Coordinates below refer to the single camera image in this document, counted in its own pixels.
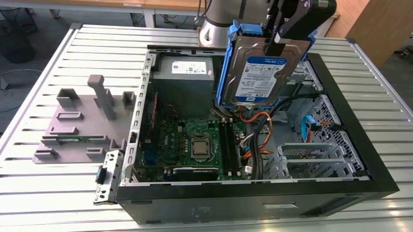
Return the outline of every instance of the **metal bracket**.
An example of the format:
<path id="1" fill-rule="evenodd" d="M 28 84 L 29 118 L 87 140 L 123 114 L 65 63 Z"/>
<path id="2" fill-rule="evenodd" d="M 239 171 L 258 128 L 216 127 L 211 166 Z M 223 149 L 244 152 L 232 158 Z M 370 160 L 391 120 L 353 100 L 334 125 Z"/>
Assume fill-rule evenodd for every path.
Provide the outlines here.
<path id="1" fill-rule="evenodd" d="M 156 54 L 147 53 L 143 71 L 141 71 L 141 84 L 140 84 L 139 92 L 136 94 L 135 109 L 133 109 L 133 114 L 132 114 L 132 119 L 131 119 L 131 130 L 129 130 L 129 137 L 128 137 L 127 150 L 125 150 L 125 160 L 124 160 L 123 168 L 121 168 L 120 186 L 125 186 L 125 184 L 129 182 L 135 160 L 136 159 L 140 160 L 141 158 L 141 157 L 136 157 L 136 154 L 140 154 L 139 152 L 140 146 L 137 145 L 137 140 L 131 140 L 131 137 L 133 136 L 139 138 L 143 107 L 144 107 L 144 100 L 147 96 L 148 82 L 149 82 L 149 72 L 155 64 L 155 60 L 156 60 Z"/>
<path id="2" fill-rule="evenodd" d="M 120 171 L 124 154 L 120 150 L 105 153 L 104 162 L 97 172 L 97 184 L 93 205 L 117 204 L 115 195 L 120 180 Z"/>

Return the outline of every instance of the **blue plastic latch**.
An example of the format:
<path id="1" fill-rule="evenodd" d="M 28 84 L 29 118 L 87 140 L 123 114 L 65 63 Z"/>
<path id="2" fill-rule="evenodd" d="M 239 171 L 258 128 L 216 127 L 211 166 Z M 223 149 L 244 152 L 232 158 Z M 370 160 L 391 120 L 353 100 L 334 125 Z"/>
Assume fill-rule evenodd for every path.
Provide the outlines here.
<path id="1" fill-rule="evenodd" d="M 263 35 L 263 29 L 260 28 L 259 24 L 240 24 L 240 31 L 243 34 L 250 34 L 250 35 Z"/>

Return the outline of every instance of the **expansion slot bracket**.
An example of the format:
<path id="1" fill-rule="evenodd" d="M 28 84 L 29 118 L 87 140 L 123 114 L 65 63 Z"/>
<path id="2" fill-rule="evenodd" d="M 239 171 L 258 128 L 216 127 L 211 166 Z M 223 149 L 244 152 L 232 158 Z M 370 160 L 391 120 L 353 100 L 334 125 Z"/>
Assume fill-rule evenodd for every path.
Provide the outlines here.
<path id="1" fill-rule="evenodd" d="M 115 195 L 119 186 L 124 154 L 120 150 L 105 153 L 103 165 L 96 174 L 96 193 L 93 205 L 117 204 Z"/>

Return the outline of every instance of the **cpu socket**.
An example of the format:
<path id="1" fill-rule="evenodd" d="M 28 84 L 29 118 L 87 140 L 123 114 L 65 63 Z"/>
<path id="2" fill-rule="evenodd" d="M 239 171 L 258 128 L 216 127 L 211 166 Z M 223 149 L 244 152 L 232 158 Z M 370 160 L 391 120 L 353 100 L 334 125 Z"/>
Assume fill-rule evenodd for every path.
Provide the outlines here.
<path id="1" fill-rule="evenodd" d="M 210 136 L 192 135 L 191 136 L 191 158 L 196 162 L 204 162 L 210 159 Z"/>

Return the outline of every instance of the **floor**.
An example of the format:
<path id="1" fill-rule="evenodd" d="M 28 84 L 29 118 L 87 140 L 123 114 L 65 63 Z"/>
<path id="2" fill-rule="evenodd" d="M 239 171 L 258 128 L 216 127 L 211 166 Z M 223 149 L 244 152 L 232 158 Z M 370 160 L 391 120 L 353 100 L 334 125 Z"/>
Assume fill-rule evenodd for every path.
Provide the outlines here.
<path id="1" fill-rule="evenodd" d="M 0 57 L 0 73 L 14 69 L 43 70 L 72 23 L 144 27 L 143 16 L 140 14 L 127 13 L 61 10 L 60 18 L 56 20 L 52 18 L 47 9 L 34 9 L 33 19 L 39 31 L 29 35 L 28 38 L 32 47 L 36 50 L 36 57 L 30 62 L 24 64 L 12 64 L 4 57 Z M 161 15 L 156 16 L 157 27 L 178 27 L 180 29 L 195 28 L 192 16 L 172 16 L 168 18 L 168 21 L 169 22 L 165 23 L 165 19 Z M 387 78 L 406 104 L 410 108 L 413 108 L 413 61 L 402 60 L 398 58 L 398 55 L 394 54 L 381 68 L 381 72 Z M 9 109 L 17 107 L 22 103 L 24 98 L 36 82 L 37 75 L 37 72 L 29 71 L 13 72 L 2 76 L 4 80 L 9 83 L 10 88 L 6 92 L 0 91 L 0 135 L 1 132 L 4 132 L 17 111 L 17 109 Z"/>
<path id="2" fill-rule="evenodd" d="M 60 10 L 60 18 L 53 19 L 47 9 L 33 10 L 37 32 L 28 35 L 28 39 L 36 51 L 36 56 L 32 61 L 24 64 L 12 64 L 0 55 L 0 73 L 14 69 L 43 70 L 72 23 L 144 27 L 141 14 Z M 192 16 L 171 15 L 168 18 L 169 22 L 164 23 L 164 21 L 165 19 L 161 15 L 156 15 L 157 27 L 180 29 L 195 28 Z M 39 73 L 34 71 L 13 72 L 2 76 L 5 82 L 9 84 L 9 90 L 6 92 L 0 91 L 0 135 L 5 131 L 17 111 L 16 107 L 22 103 L 37 80 L 37 76 Z"/>

